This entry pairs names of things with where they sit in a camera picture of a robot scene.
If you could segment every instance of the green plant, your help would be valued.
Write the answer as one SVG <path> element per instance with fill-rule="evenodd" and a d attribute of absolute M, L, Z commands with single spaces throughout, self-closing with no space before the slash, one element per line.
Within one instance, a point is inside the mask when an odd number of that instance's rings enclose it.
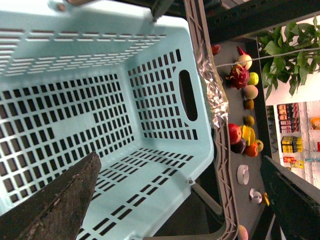
<path fill-rule="evenodd" d="M 289 53 L 261 60 L 263 87 L 267 88 L 266 98 L 273 86 L 277 90 L 278 81 L 289 81 L 289 92 L 293 96 L 299 86 L 305 85 L 308 74 L 320 72 L 320 49 L 312 50 L 320 47 L 320 25 L 316 17 L 313 25 L 291 22 L 285 26 L 284 32 L 279 26 L 259 33 L 257 40 L 260 57 Z"/>

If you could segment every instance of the wire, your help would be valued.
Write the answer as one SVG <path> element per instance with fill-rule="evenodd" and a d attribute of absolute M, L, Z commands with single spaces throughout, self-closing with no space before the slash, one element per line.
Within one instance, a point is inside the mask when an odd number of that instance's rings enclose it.
<path fill-rule="evenodd" d="M 262 56 L 262 57 L 252 58 L 252 60 L 239 61 L 239 62 L 237 62 L 237 63 L 238 63 L 238 64 L 243 64 L 243 63 L 246 63 L 246 62 L 251 62 L 251 61 L 256 61 L 256 60 L 261 60 L 261 59 L 270 59 L 270 58 L 275 58 L 275 57 L 286 56 L 286 55 L 289 55 L 289 54 L 295 54 L 295 53 L 299 53 L 299 52 L 309 52 L 309 51 L 318 51 L 318 50 L 320 50 L 320 47 L 309 48 L 309 49 L 298 49 L 298 50 L 294 50 L 294 51 L 290 51 L 290 52 L 286 52 L 286 53 L 281 53 L 281 54 L 276 54 L 276 55 L 270 55 L 270 56 Z M 217 65 L 217 66 L 215 66 L 215 67 L 216 67 L 216 68 L 220 68 L 220 67 L 233 66 L 233 65 L 235 65 L 235 63 L 226 63 L 226 64 Z"/>

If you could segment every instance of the plastic basket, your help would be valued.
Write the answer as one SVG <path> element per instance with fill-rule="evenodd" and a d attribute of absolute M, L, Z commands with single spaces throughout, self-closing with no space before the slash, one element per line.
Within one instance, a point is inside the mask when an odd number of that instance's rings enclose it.
<path fill-rule="evenodd" d="M 193 92 L 185 99 L 184 70 Z M 64 12 L 8 1 L 0 82 L 1 214 L 96 151 L 102 168 L 78 239 L 152 236 L 213 160 L 181 18 L 154 23 L 149 9 L 112 1 Z M 196 117 L 184 106 L 192 95 Z"/>

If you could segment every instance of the kiwi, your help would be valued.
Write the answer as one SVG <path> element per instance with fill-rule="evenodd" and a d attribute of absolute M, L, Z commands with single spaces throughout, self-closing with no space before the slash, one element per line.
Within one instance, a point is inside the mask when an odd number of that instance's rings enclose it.
<path fill-rule="evenodd" d="M 245 109 L 252 110 L 255 107 L 255 102 L 252 99 L 247 99 L 245 101 Z"/>
<path fill-rule="evenodd" d="M 249 127 L 255 125 L 255 118 L 251 115 L 245 116 L 243 118 L 243 123 Z"/>

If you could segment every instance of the aluminum foil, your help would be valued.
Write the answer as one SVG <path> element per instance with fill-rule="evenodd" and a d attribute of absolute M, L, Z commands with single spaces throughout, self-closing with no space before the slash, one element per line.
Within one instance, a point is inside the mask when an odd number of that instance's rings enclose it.
<path fill-rule="evenodd" d="M 206 109 L 211 127 L 218 129 L 221 123 L 228 121 L 229 102 L 222 86 L 211 49 L 207 54 L 200 47 L 197 52 L 197 68 L 201 78 L 204 97 L 207 99 Z"/>

